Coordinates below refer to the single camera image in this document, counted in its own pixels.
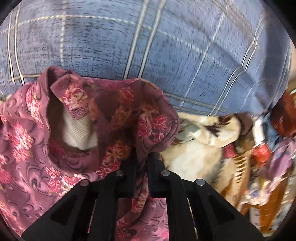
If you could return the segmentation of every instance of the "plaid pattern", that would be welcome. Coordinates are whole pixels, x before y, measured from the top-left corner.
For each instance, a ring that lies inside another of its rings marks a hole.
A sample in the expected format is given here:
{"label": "plaid pattern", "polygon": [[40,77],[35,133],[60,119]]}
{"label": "plaid pattern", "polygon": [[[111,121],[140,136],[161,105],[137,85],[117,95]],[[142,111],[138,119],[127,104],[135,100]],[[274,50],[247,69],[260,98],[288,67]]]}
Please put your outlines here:
{"label": "plaid pattern", "polygon": [[287,87],[290,41],[251,0],[23,0],[0,27],[0,94],[46,67],[155,83],[178,110],[261,114]]}

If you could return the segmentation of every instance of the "pink fabric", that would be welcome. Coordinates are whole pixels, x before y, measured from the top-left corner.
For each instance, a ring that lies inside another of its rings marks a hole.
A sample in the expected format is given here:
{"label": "pink fabric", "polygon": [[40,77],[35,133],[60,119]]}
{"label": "pink fabric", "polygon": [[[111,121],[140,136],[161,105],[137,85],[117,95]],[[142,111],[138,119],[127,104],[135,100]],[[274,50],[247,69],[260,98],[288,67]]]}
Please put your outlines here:
{"label": "pink fabric", "polygon": [[[50,92],[74,119],[90,113],[98,146],[73,152],[51,139]],[[96,181],[119,169],[136,147],[139,173],[147,154],[164,151],[179,129],[162,91],[142,80],[103,80],[48,68],[0,105],[0,210],[19,235],[82,179]],[[165,199],[151,199],[147,176],[135,197],[121,199],[115,240],[167,240]]]}

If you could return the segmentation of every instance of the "gray fabric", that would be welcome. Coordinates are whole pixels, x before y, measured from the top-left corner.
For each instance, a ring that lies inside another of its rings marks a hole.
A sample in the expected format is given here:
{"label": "gray fabric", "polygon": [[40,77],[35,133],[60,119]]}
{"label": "gray fabric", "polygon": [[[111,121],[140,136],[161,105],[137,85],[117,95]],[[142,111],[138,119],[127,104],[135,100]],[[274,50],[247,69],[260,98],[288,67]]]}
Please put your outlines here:
{"label": "gray fabric", "polygon": [[23,0],[10,31],[9,16],[0,27],[2,94],[22,85],[21,74],[24,82],[34,81],[30,75],[52,65],[123,79],[141,13],[127,78],[138,77],[151,39],[142,78],[159,86],[177,110],[261,114],[286,89],[289,36],[262,1]]}

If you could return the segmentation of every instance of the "pink floral garment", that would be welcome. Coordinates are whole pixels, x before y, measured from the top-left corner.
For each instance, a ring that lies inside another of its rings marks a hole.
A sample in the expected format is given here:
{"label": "pink floral garment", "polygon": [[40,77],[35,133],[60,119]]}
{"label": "pink floral garment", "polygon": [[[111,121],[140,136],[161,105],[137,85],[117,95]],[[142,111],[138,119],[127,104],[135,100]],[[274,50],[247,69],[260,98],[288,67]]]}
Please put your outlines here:
{"label": "pink floral garment", "polygon": [[[97,147],[74,152],[51,138],[51,92],[74,119],[90,114]],[[177,113],[155,85],[142,79],[85,78],[50,67],[1,104],[0,117],[0,210],[17,234],[80,180],[100,180],[118,170],[135,147],[137,192],[132,200],[119,200],[115,240],[168,240],[165,199],[149,197],[141,172],[147,154],[164,151],[179,129]]]}

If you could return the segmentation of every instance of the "brown bag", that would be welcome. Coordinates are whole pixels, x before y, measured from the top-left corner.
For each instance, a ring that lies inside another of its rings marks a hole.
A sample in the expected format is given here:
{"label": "brown bag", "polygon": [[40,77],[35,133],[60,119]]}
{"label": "brown bag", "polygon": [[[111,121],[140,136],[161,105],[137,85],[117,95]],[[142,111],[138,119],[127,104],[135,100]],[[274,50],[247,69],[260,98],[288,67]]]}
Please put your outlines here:
{"label": "brown bag", "polygon": [[288,91],[271,110],[270,122],[281,137],[294,137],[296,134],[296,108]]}

